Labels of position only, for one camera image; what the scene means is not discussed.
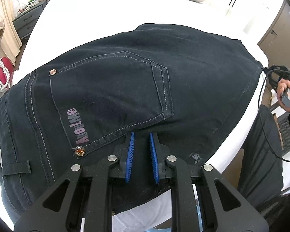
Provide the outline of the person's right hand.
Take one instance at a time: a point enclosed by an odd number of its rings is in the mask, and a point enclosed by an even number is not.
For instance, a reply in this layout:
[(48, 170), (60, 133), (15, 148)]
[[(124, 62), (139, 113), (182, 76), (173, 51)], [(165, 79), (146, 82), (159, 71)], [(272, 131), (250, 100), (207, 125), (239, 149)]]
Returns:
[(277, 87), (277, 99), (279, 102), (279, 105), (287, 112), (290, 113), (290, 107), (286, 107), (286, 105), (282, 102), (282, 97), (281, 95), (284, 93), (284, 91), (288, 89), (288, 95), (290, 96), (290, 81), (289, 80), (285, 80), (284, 78), (282, 78), (279, 82), (278, 82), (278, 87)]

